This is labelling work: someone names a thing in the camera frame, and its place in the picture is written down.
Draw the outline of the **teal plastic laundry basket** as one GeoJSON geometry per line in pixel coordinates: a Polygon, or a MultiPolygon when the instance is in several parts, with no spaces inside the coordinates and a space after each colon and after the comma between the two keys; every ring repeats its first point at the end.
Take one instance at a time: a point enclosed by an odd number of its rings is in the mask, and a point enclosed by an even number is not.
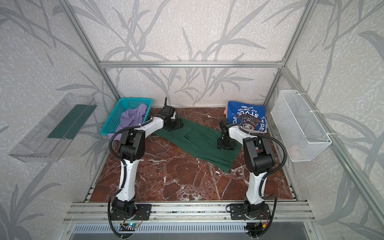
{"type": "Polygon", "coordinates": [[[122,98],[114,107],[100,133],[111,137],[116,131],[138,126],[149,119],[153,100],[150,98],[122,98]]]}

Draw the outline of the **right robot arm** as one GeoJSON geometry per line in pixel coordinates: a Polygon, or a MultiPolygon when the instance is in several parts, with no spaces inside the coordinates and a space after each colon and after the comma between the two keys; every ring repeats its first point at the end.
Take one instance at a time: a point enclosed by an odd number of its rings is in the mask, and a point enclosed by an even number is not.
{"type": "Polygon", "coordinates": [[[267,223],[274,218],[276,208],[270,209],[264,196],[267,175],[276,164],[271,141],[275,139],[264,134],[251,133],[229,120],[220,122],[221,137],[218,149],[235,150],[236,143],[244,149],[244,158],[250,172],[249,187],[242,204],[230,204],[227,211],[232,220],[265,220],[267,223]]]}

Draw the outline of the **dark green t shirt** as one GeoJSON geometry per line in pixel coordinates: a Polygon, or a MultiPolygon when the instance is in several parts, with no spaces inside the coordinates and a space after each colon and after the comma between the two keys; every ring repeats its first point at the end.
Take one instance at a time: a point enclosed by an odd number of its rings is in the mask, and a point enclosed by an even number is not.
{"type": "Polygon", "coordinates": [[[187,119],[181,119],[183,127],[168,132],[165,129],[155,131],[155,135],[168,140],[195,158],[205,160],[224,172],[230,172],[242,145],[235,142],[234,150],[218,148],[221,133],[187,119]]]}

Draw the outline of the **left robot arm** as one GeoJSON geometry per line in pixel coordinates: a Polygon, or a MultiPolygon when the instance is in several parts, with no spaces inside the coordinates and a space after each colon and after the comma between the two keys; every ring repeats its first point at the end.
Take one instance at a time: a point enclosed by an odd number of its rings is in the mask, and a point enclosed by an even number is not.
{"type": "Polygon", "coordinates": [[[133,219],[138,212],[135,204],[135,181],[140,160],[146,148],[146,138],[158,130],[174,131],[183,127],[174,107],[163,108],[148,121],[117,131],[109,143],[111,153],[121,162],[119,189],[109,197],[109,219],[133,219]]]}

